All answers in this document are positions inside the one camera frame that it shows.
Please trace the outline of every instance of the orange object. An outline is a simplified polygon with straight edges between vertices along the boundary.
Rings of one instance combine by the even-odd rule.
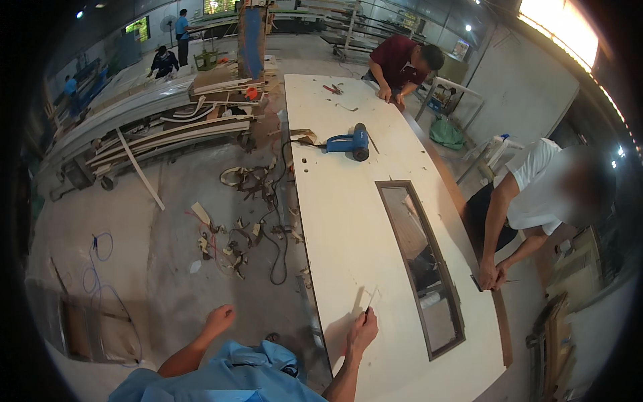
[[[248,100],[253,100],[257,95],[259,95],[259,93],[255,87],[250,87],[246,90],[246,99]]]

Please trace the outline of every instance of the green stool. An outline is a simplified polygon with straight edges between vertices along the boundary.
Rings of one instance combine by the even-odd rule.
[[[216,67],[218,54],[219,54],[219,50],[205,51],[204,49],[202,54],[194,55],[194,62],[197,65],[197,70],[208,71]],[[203,61],[203,64],[201,66],[199,65],[199,60]]]

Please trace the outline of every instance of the green bag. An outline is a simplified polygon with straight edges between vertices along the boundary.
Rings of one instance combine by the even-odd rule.
[[[464,137],[457,128],[447,122],[443,116],[436,117],[431,124],[429,138],[447,148],[459,151],[464,145]]]

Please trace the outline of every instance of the forearm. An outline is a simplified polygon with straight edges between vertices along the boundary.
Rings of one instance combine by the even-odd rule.
[[[496,253],[496,246],[498,245],[498,236],[500,236],[502,226],[507,219],[507,209],[509,209],[510,201],[498,194],[496,190],[491,193],[491,202],[489,203],[484,225],[483,259],[493,260],[493,255]]]
[[[379,87],[380,88],[388,87],[388,83],[384,79],[384,72],[382,71],[382,66],[374,62],[373,59],[369,58],[368,67],[370,68],[370,72],[371,74],[373,74],[373,77],[375,77],[375,79],[377,80]]]
[[[199,335],[189,345],[171,355],[161,365],[158,374],[164,378],[177,377],[198,369],[211,341],[212,339]]]
[[[407,82],[403,87],[402,91],[400,93],[402,96],[406,96],[410,94],[411,92],[415,91],[415,88],[417,88],[417,84],[414,84],[413,82]]]
[[[528,237],[525,241],[522,242],[522,244],[516,251],[514,251],[512,255],[510,255],[503,261],[503,263],[505,263],[507,267],[516,264],[518,261],[541,248],[547,240],[547,237],[548,236],[545,234]]]
[[[340,371],[321,396],[328,402],[353,402],[358,385],[360,361],[361,356],[347,354]]]

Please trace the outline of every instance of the hand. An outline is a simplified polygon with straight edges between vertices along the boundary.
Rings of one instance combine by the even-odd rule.
[[[389,103],[391,99],[391,88],[388,85],[380,87],[377,92],[377,97],[386,100],[386,103]]]
[[[496,269],[496,264],[493,262],[493,257],[490,259],[483,258],[480,263],[478,284],[482,290],[489,290],[496,284],[496,279],[498,279],[498,270]]]
[[[346,356],[361,360],[364,350],[373,342],[377,332],[377,317],[373,307],[369,307],[358,316],[346,335]]]
[[[502,286],[506,281],[507,281],[507,270],[509,269],[509,265],[506,263],[506,260],[502,261],[496,266],[496,270],[498,271],[498,277],[496,278],[496,283],[494,284],[492,290],[498,290],[500,289],[500,286]]]
[[[395,96],[395,103],[406,107],[406,104],[404,103],[404,95],[402,95],[402,93]]]
[[[236,315],[234,306],[231,304],[224,304],[223,306],[210,311],[199,336],[207,339],[208,341],[212,341],[223,331],[228,329],[235,320]]]

